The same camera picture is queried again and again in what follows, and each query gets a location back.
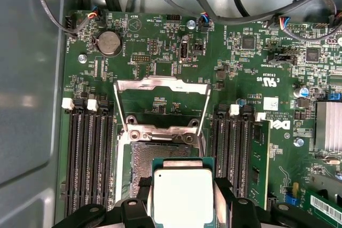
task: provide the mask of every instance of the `white label sticker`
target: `white label sticker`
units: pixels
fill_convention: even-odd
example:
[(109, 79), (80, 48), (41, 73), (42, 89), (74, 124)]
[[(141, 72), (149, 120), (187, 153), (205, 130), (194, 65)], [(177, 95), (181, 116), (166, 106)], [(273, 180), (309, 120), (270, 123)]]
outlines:
[(310, 203), (312, 206), (317, 208), (319, 211), (325, 213), (330, 218), (334, 219), (338, 223), (342, 224), (342, 213), (336, 209), (330, 207), (328, 204), (319, 200), (318, 198), (311, 195)]
[(277, 97), (264, 97), (263, 110), (264, 111), (278, 111), (279, 99)]

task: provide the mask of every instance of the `blue capacitor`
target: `blue capacitor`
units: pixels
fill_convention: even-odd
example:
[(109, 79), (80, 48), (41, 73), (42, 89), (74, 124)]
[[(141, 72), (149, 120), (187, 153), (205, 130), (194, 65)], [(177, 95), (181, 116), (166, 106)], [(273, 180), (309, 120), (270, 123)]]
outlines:
[(309, 89), (308, 88), (297, 88), (297, 89), (295, 89), (293, 94), (297, 98), (308, 97), (309, 96)]
[(247, 101), (246, 99), (241, 99), (241, 98), (238, 98), (236, 101), (235, 101), (236, 104), (238, 104), (240, 107), (244, 106), (247, 104)]

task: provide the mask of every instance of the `metal bracket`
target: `metal bracket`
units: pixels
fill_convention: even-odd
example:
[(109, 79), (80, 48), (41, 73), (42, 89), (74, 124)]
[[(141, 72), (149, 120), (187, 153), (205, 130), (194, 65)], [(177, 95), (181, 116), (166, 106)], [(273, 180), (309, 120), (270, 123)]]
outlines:
[(128, 89), (132, 90), (153, 90), (155, 87), (169, 87), (174, 92), (189, 92), (189, 93), (199, 93), (200, 95), (206, 95), (206, 101), (204, 104), (202, 117), (200, 119), (200, 124), (197, 130), (197, 136), (200, 135), (205, 113), (207, 111), (211, 87), (209, 84), (192, 84), (185, 83), (182, 80), (178, 80), (175, 77), (169, 76), (149, 76), (145, 77), (140, 81), (131, 81), (131, 80), (118, 80), (114, 83), (114, 94), (115, 99), (118, 103), (119, 113), (122, 120), (122, 125), (124, 131), (127, 132), (127, 124), (125, 123), (125, 112), (123, 111), (123, 106), (121, 99), (119, 97), (119, 91), (125, 91)]

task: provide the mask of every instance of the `aluminum heatsink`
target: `aluminum heatsink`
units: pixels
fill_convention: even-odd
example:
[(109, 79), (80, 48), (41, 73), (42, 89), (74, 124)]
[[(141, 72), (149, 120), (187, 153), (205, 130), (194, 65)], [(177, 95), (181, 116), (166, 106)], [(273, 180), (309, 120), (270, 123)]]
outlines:
[(318, 102), (316, 147), (328, 152), (342, 151), (342, 103)]

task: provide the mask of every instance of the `chip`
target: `chip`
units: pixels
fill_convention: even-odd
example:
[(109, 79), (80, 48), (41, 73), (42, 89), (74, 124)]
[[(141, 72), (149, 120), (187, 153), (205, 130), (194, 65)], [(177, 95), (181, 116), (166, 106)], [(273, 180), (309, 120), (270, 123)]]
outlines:
[(248, 50), (254, 50), (255, 48), (255, 38), (252, 36), (242, 37), (242, 48)]
[(320, 50), (318, 48), (307, 48), (306, 49), (306, 61), (307, 62), (319, 62)]
[(260, 173), (260, 171), (256, 167), (253, 167), (253, 169), (252, 169), (252, 181), (255, 182), (256, 184), (259, 183), (259, 173)]
[(261, 126), (254, 125), (254, 140), (261, 141)]

